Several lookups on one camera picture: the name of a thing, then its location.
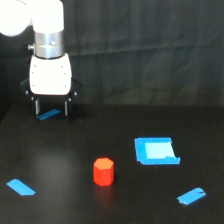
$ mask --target table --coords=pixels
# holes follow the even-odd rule
[[[77,106],[44,121],[12,105],[0,123],[0,223],[175,224],[224,221],[224,109]],[[180,165],[143,166],[134,139],[171,137]],[[115,163],[110,187],[93,182],[93,163]],[[35,190],[21,197],[6,183]],[[177,197],[201,187],[206,197],[184,206]]]

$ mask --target black background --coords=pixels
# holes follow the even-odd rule
[[[65,45],[84,103],[121,105],[224,104],[221,0],[64,0]],[[0,36],[1,89],[26,101],[23,44]]]

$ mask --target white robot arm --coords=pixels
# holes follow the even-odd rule
[[[66,95],[71,66],[64,51],[64,12],[60,0],[0,0],[0,33],[14,37],[33,26],[35,43],[29,83],[37,95]]]

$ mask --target blue tape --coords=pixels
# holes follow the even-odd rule
[[[159,142],[172,143],[171,138],[137,138],[137,140],[138,141],[140,140],[141,142],[144,142],[144,143],[159,143]]]
[[[141,159],[143,165],[177,165],[180,164],[180,158],[166,157],[165,159]]]
[[[190,203],[198,200],[199,198],[204,197],[206,194],[201,188],[195,188],[192,191],[183,194],[182,196],[178,197],[177,199],[181,204],[189,205]]]
[[[12,188],[14,191],[16,191],[21,196],[24,195],[34,195],[35,191],[27,187],[25,184],[23,184],[21,181],[14,179],[11,180],[7,185]]]
[[[136,159],[143,165],[170,165],[179,164],[180,158],[168,157],[165,158],[151,158],[147,157],[146,143],[172,143],[171,138],[137,138],[135,139]]]
[[[47,112],[45,114],[39,115],[38,118],[42,121],[42,120],[44,120],[44,119],[46,119],[48,117],[51,117],[51,116],[53,116],[55,114],[58,114],[58,113],[60,113],[60,111],[54,109],[54,110],[51,110],[51,111],[49,111],[49,112]]]

